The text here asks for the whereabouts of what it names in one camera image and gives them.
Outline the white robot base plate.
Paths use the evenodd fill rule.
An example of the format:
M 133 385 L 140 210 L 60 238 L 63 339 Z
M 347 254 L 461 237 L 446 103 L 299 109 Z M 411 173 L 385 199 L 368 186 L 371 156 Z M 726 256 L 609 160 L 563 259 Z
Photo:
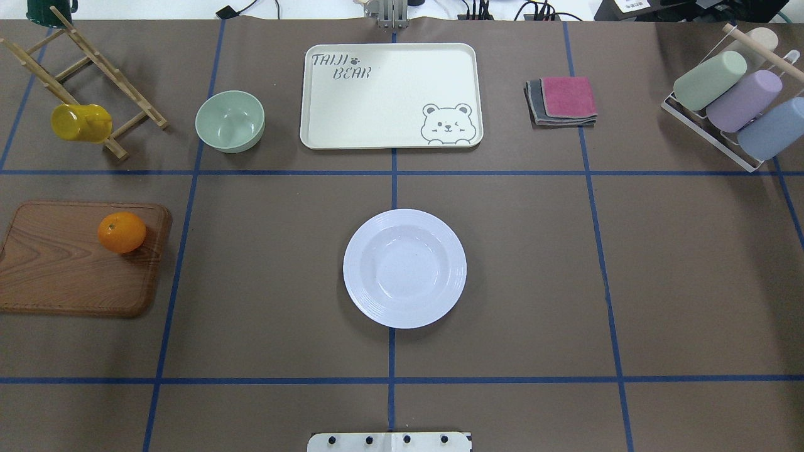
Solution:
M 471 434 L 457 431 L 321 433 L 307 451 L 472 451 Z

